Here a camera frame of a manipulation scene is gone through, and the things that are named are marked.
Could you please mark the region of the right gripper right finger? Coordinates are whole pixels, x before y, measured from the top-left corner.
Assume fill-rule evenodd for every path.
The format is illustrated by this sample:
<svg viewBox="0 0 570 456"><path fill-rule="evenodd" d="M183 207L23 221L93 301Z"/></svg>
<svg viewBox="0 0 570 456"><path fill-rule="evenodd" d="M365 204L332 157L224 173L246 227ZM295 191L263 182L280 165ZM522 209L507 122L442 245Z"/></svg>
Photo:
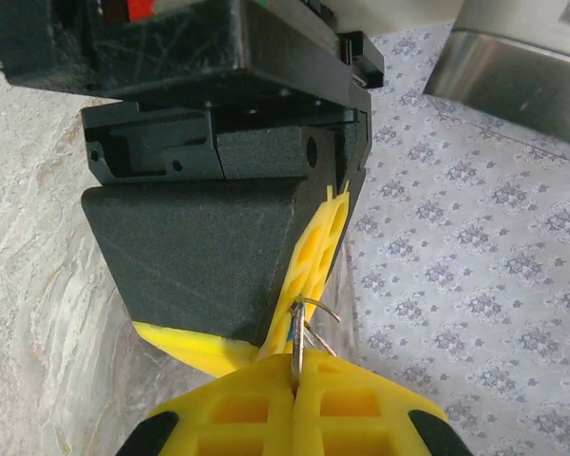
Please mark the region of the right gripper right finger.
<svg viewBox="0 0 570 456"><path fill-rule="evenodd" d="M474 456L426 397L324 351L306 350L294 456Z"/></svg>

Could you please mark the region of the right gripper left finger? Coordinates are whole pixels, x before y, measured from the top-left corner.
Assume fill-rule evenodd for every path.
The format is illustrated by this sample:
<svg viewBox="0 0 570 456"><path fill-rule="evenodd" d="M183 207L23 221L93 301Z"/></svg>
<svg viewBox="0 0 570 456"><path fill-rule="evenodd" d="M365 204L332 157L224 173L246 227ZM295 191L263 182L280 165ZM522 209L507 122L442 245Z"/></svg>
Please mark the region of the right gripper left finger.
<svg viewBox="0 0 570 456"><path fill-rule="evenodd" d="M290 364L273 355L157 406L118 456L293 456Z"/></svg>

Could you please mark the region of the silver metal keyring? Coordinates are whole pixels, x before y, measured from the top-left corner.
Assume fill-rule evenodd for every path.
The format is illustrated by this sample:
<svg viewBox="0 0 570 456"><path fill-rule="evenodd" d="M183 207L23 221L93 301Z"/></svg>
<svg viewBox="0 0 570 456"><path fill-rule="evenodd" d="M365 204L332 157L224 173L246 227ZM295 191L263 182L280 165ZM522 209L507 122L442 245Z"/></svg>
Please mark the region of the silver metal keyring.
<svg viewBox="0 0 570 456"><path fill-rule="evenodd" d="M320 335L311 325L311 323L306 319L305 312L308 305L314 306L316 309L322 310L324 313L328 314L335 322L340 323L342 318L331 308L329 308L323 302L305 297L300 296L298 298L298 302L302 305L302 322L303 322L303 337L310 343L310 345L314 348L317 348L317 344L321 347L321 349L325 352L328 352L332 356L337 356L336 351L334 348L328 343L328 341Z"/></svg>

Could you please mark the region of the silver metal key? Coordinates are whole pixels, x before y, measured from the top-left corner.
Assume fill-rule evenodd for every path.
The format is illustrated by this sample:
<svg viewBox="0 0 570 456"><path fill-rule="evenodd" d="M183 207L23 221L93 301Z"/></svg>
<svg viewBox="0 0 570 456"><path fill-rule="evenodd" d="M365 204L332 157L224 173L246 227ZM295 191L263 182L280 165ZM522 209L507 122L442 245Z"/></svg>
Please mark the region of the silver metal key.
<svg viewBox="0 0 570 456"><path fill-rule="evenodd" d="M303 299L297 299L292 307L292 356L291 356L291 382L292 389L297 390L300 385L303 370L305 309Z"/></svg>

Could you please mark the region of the floral patterned backdrop cloth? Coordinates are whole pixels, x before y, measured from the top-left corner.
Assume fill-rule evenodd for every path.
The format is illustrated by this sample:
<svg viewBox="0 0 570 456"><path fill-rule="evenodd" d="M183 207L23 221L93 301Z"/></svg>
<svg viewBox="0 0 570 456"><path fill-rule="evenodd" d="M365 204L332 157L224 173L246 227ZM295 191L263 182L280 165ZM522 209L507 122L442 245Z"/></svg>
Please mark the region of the floral patterned backdrop cloth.
<svg viewBox="0 0 570 456"><path fill-rule="evenodd" d="M476 456L570 456L570 143L425 93L450 33L570 56L570 0L460 0L376 40L349 228L367 366Z"/></svg>

